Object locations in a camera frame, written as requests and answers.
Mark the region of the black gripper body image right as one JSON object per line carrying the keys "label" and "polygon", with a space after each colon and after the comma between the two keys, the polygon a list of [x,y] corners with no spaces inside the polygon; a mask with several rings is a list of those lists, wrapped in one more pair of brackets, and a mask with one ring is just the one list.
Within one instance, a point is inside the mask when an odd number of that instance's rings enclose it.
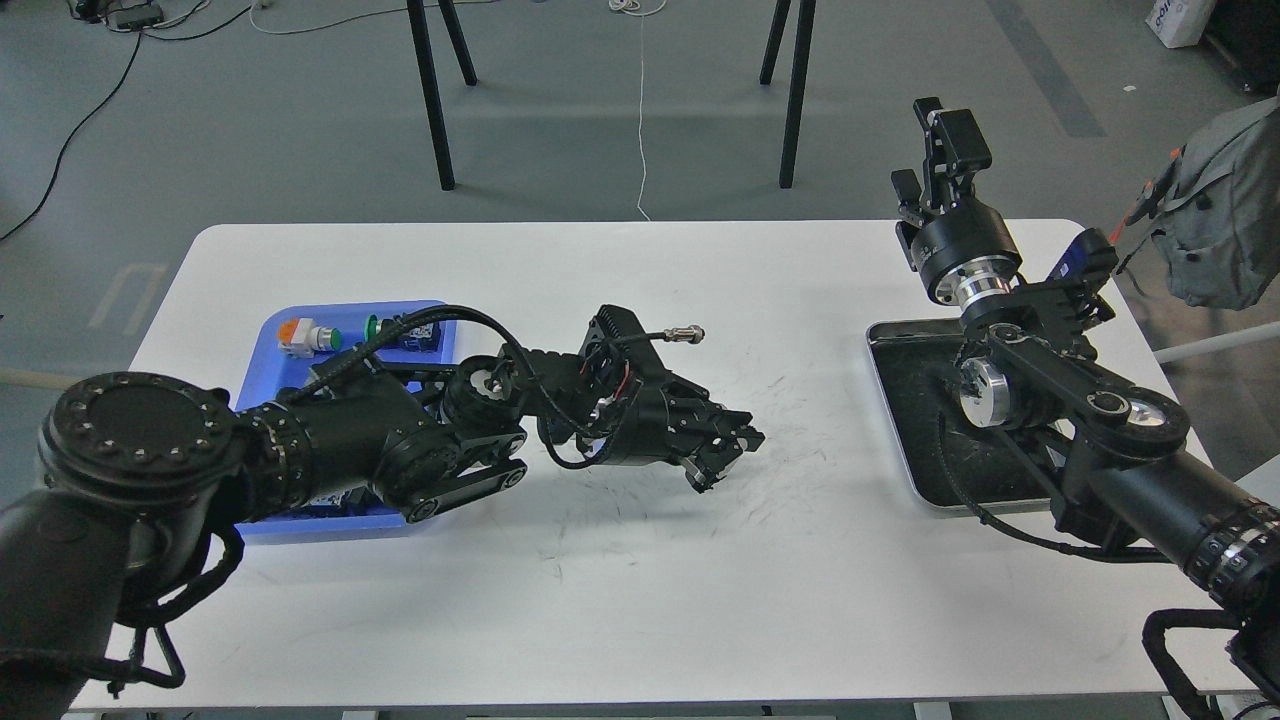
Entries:
{"label": "black gripper body image right", "polygon": [[904,255],[933,304],[972,306],[1011,292],[1021,256],[1002,215],[978,200],[945,211],[918,204],[899,208],[896,228]]}

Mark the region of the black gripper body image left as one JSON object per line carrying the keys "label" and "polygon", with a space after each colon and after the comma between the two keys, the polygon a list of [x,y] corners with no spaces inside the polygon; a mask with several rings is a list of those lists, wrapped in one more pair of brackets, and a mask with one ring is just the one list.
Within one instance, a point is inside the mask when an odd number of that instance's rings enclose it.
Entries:
{"label": "black gripper body image left", "polygon": [[705,450],[716,437],[713,416],[719,411],[721,405],[705,388],[689,380],[648,386],[628,380],[618,398],[608,392],[590,411],[590,423],[607,433],[590,443],[590,460],[599,465],[668,462],[703,469]]}

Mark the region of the black robot arm image left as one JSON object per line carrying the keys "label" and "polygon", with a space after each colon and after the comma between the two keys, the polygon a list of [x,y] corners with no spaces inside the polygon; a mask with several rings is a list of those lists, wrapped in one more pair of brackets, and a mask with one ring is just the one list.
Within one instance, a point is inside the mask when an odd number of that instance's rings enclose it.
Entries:
{"label": "black robot arm image left", "polygon": [[765,437],[654,347],[703,337],[605,304],[579,351],[548,352],[443,304],[239,411],[148,372],[69,386],[35,487],[3,510],[3,716],[58,719],[90,680],[182,685],[166,626],[239,566],[239,524],[357,488],[408,523],[449,512],[524,479],[527,418],[561,468],[664,462],[708,491]]}

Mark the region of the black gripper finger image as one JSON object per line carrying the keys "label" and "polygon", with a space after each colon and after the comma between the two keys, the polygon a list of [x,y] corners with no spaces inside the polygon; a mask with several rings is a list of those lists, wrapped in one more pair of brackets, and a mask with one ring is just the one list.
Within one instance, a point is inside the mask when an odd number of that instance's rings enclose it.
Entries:
{"label": "black gripper finger image", "polygon": [[895,197],[897,199],[899,219],[919,231],[931,220],[931,214],[922,202],[923,188],[913,169],[892,170],[890,174]]}
{"label": "black gripper finger image", "polygon": [[756,452],[765,441],[765,436],[753,427],[753,415],[748,411],[705,405],[695,411],[695,420],[701,445],[709,448],[739,447],[745,452]]}
{"label": "black gripper finger image", "polygon": [[943,211],[975,193],[977,174],[992,165],[991,150],[970,110],[946,109],[938,97],[919,97],[911,109],[925,141],[922,201]]}
{"label": "black gripper finger image", "polygon": [[704,445],[685,457],[685,477],[698,492],[709,491],[727,477],[732,465],[744,455],[740,445]]}

